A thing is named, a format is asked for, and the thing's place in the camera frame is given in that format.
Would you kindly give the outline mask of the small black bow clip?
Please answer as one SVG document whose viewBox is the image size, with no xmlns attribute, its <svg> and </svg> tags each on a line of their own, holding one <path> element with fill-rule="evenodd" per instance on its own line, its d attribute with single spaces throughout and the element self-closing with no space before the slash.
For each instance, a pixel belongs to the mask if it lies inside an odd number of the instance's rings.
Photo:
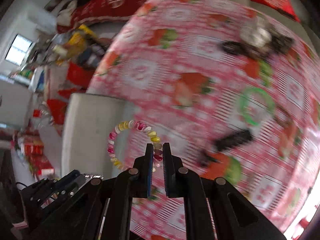
<svg viewBox="0 0 320 240">
<path fill-rule="evenodd" d="M 198 163 L 201 167 L 207 167 L 210 163 L 218 163 L 219 161 L 214 157 L 208 155 L 206 152 L 200 152 Z"/>
</svg>

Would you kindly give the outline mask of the long black hair clip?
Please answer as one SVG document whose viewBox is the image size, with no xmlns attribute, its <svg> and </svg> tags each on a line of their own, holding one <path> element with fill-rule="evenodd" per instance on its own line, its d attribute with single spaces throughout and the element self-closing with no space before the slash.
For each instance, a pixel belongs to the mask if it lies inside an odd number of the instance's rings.
<svg viewBox="0 0 320 240">
<path fill-rule="evenodd" d="M 249 129 L 234 131 L 222 138 L 213 140 L 213 145 L 218 152 L 238 147 L 253 140 L 253 135 Z"/>
</svg>

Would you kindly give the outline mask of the white jewelry tray box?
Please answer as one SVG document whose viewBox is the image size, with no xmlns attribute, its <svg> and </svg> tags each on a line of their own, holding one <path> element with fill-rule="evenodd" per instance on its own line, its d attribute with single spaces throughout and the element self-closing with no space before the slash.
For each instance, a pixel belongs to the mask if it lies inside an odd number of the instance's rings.
<svg viewBox="0 0 320 240">
<path fill-rule="evenodd" d="M 83 174 L 116 177 L 120 171 L 107 153 L 109 133 L 122 121 L 130 121 L 133 103 L 109 96 L 71 95 L 62 133 L 61 175 L 72 170 Z"/>
</svg>

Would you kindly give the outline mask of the red gift box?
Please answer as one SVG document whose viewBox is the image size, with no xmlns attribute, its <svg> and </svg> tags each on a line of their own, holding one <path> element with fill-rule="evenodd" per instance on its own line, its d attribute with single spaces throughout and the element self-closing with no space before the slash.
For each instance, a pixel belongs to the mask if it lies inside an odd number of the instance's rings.
<svg viewBox="0 0 320 240">
<path fill-rule="evenodd" d="M 17 137 L 15 150 L 34 176 L 50 176 L 55 173 L 54 167 L 44 155 L 44 144 L 39 136 L 23 134 Z"/>
</svg>

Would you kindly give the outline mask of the pink strawberry tablecloth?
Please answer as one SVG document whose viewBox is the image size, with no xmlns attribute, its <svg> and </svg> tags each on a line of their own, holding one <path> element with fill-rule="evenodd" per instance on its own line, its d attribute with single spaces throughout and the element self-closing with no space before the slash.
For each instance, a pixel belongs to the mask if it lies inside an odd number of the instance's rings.
<svg viewBox="0 0 320 240">
<path fill-rule="evenodd" d="M 257 11 L 228 0 L 147 0 L 123 26 L 88 92 L 134 103 L 136 127 L 121 134 L 131 165 L 152 127 L 184 165 L 223 175 L 280 231 L 297 220 L 319 172 L 319 57 L 296 33 L 286 55 L 255 62 L 221 49 Z M 249 129 L 253 140 L 221 152 L 213 140 Z M 201 167 L 200 152 L 219 162 Z"/>
</svg>

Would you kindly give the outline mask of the white polka dot scrunchie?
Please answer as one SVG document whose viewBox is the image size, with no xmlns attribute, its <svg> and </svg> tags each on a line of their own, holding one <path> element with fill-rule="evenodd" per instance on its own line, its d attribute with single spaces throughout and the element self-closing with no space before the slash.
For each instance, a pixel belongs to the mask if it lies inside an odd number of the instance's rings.
<svg viewBox="0 0 320 240">
<path fill-rule="evenodd" d="M 268 22 L 248 21 L 240 29 L 240 39 L 247 45 L 263 48 L 272 40 Z"/>
</svg>

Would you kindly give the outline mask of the leopard print scrunchie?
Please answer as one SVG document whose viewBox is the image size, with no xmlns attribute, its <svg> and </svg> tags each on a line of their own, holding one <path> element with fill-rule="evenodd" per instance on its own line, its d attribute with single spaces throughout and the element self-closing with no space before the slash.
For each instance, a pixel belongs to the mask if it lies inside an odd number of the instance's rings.
<svg viewBox="0 0 320 240">
<path fill-rule="evenodd" d="M 276 54 L 286 55 L 292 48 L 294 39 L 281 34 L 274 28 L 269 29 L 269 33 L 271 34 L 271 42 L 269 43 L 269 47 Z"/>
</svg>

